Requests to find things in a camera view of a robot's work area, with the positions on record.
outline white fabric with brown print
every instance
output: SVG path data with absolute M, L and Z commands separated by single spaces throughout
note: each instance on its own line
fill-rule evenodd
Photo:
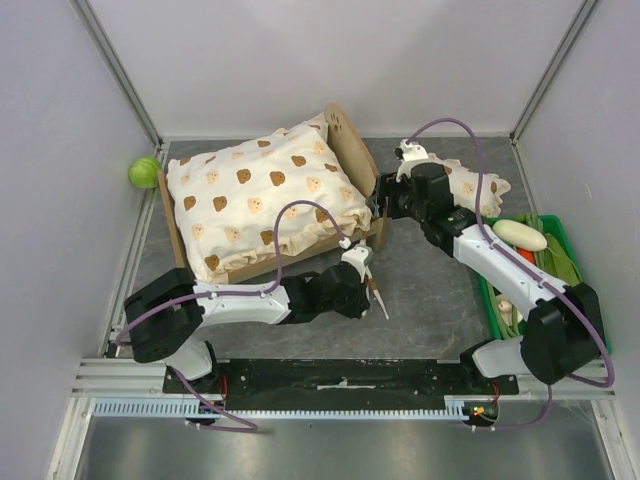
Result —
M 275 255 L 273 228 L 294 200 L 326 208 L 342 230 L 368 230 L 371 212 L 327 145 L 324 116 L 291 130 L 217 152 L 169 162 L 167 185 L 196 278 L 226 282 L 226 273 Z M 320 210 L 298 205 L 280 222 L 280 249 L 297 255 L 335 229 Z
M 429 154 L 429 162 L 444 166 L 449 175 L 449 189 L 453 193 L 453 203 L 460 207 L 476 211 L 476 190 L 478 188 L 478 173 L 472 172 L 460 164 L 460 160 L 448 158 L 440 160 L 434 153 Z M 482 191 L 480 192 L 480 213 L 485 217 L 500 215 L 501 196 L 511 190 L 511 184 L 489 173 L 482 177 Z

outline orange toy carrot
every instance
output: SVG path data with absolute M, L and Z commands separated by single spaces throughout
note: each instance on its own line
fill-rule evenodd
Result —
M 518 247 L 517 250 L 518 250 L 518 253 L 522 255 L 524 258 L 529 260 L 534 265 L 536 264 L 535 258 L 533 257 L 533 252 L 530 252 L 529 250 L 525 250 L 524 248 L 520 248 L 520 247 Z

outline metal corner post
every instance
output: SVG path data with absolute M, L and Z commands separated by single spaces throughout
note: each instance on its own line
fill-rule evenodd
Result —
M 149 137 L 149 140 L 153 143 L 156 149 L 159 149 L 162 145 L 162 138 L 153 124 L 149 113 L 145 109 L 142 100 L 140 100 L 131 79 L 120 62 L 120 59 L 111 45 L 109 37 L 102 28 L 102 25 L 100 24 L 95 11 L 91 7 L 89 0 L 70 0 L 70 2 L 78 13 L 80 19 L 85 24 L 89 35 L 93 39 L 100 55 L 107 64 L 107 67 L 109 67 L 109 70 L 113 74 L 118 86 L 127 99 L 127 102 L 129 102 L 129 105 L 131 105 L 131 108 L 138 117 L 138 121 L 140 122 L 145 134 Z
M 535 90 L 531 94 L 529 101 L 524 107 L 520 118 L 516 122 L 516 125 L 511 132 L 511 141 L 514 145 L 517 145 L 518 140 L 520 140 L 520 138 L 522 137 L 524 130 L 527 128 L 527 125 L 529 125 L 531 118 L 542 103 L 542 100 L 549 90 L 549 87 L 558 75 L 560 68 L 566 61 L 569 53 L 575 46 L 580 33 L 586 26 L 587 22 L 591 18 L 591 15 L 595 11 L 599 3 L 600 0 L 583 0 L 582 4 L 578 8 L 578 11 L 573 16 L 571 24 L 567 28 L 567 31 L 562 37 L 562 40 L 560 40 L 560 44 L 556 48 L 556 51 L 551 57 L 547 68 L 538 81 Z

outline red wire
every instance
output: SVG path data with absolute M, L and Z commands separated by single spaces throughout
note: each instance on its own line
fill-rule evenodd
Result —
M 229 384 L 227 383 L 226 375 L 222 377 L 222 388 L 224 393 L 221 392 L 220 395 L 222 396 L 222 401 L 226 402 L 227 397 L 229 396 Z
M 500 398 L 500 385 L 498 384 L 498 382 L 493 382 L 493 391 L 495 392 L 495 397 L 493 397 L 493 406 L 497 407 L 498 406 L 498 399 Z

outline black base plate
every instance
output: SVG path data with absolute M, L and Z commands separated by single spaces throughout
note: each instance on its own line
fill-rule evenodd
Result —
M 469 374 L 460 363 L 437 360 L 238 359 L 217 364 L 217 375 L 194 382 L 200 393 L 222 393 L 226 377 L 229 410 L 415 410 L 442 409 L 445 395 L 517 395 L 514 377 L 494 380 Z M 320 388 L 347 380 L 349 386 Z M 187 393 L 167 371 L 164 393 Z

